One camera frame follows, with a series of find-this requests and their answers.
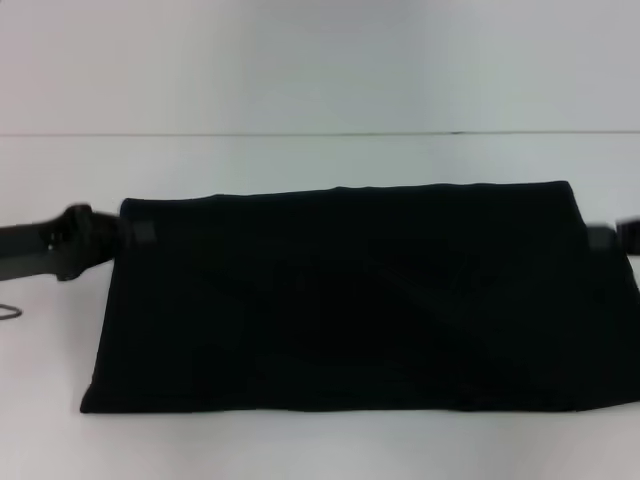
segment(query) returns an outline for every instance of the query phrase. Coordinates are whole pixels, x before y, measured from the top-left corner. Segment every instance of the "black cloth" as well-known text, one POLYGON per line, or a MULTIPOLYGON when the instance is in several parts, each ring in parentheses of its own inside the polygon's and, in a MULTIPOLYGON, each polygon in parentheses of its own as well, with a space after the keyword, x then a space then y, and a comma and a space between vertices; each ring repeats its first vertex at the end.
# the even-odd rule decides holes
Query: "black cloth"
POLYGON ((81 411, 568 411, 640 399, 640 295, 570 186, 126 200, 81 411))

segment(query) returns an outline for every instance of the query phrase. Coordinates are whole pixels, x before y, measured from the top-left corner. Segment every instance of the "black fabric cover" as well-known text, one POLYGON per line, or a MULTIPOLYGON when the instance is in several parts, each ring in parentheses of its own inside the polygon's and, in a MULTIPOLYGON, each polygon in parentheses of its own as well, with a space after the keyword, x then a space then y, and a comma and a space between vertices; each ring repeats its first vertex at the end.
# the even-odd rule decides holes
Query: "black fabric cover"
POLYGON ((126 200, 83 412, 567 411, 640 399, 640 297, 570 186, 126 200))

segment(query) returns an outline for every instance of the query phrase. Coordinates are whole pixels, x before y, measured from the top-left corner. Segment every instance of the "white wall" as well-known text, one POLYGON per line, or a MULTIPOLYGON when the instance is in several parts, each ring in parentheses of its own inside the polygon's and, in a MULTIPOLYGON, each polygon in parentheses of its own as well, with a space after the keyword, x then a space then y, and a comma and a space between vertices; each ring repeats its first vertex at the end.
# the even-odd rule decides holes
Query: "white wall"
MULTIPOLYGON (((604 0, 4 0, 0 225, 126 196, 555 179, 587 221, 635 215, 638 14, 604 0), (485 133, 433 135, 450 131, 485 133), (353 133, 379 135, 327 135, 353 133)), ((0 284, 26 310, 0 323, 2 480, 640 477, 635 405, 81 416, 109 275, 0 284)))

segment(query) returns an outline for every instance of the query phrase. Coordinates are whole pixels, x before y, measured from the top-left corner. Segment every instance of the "white surface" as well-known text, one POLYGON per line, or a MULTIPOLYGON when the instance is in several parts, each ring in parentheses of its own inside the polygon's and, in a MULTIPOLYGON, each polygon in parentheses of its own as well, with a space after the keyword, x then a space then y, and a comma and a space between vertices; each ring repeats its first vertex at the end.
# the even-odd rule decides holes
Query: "white surface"
POLYGON ((634 0, 4 0, 2 133, 640 129, 634 0))
MULTIPOLYGON (((640 137, 0 139, 0 225, 89 201, 564 178, 588 221, 638 213, 640 137)), ((640 405, 568 415, 78 413, 110 267, 0 284, 2 480, 636 480, 640 405)))

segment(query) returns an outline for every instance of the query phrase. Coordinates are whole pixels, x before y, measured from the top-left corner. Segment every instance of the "white backdrop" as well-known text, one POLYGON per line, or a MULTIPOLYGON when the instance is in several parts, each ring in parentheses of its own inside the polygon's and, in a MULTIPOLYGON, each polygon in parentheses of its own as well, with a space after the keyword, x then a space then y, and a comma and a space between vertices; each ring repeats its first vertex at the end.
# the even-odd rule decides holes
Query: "white backdrop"
MULTIPOLYGON (((640 214, 639 10, 4 0, 0 225, 127 196, 557 179, 589 222, 640 214), (469 130, 485 133, 446 134, 469 130)), ((82 416, 109 278, 105 265, 0 284, 0 303, 25 309, 0 323, 0 479, 640 477, 638 405, 82 416)))

